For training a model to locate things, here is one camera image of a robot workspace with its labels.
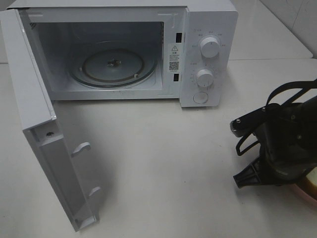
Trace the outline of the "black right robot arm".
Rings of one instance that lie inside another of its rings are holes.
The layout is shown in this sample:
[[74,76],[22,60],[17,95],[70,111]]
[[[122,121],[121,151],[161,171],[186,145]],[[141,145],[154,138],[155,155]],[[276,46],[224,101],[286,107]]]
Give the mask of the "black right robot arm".
[[234,175],[238,188],[299,182],[317,166],[317,99],[272,103],[230,123],[241,156],[260,145],[259,156]]

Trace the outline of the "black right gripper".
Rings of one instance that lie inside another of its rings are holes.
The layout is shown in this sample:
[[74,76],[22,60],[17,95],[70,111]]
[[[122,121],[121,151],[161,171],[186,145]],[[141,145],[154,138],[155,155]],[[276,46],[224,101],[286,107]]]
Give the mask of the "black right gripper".
[[264,132],[264,156],[233,176],[238,188],[296,183],[317,167],[316,109],[284,108]]

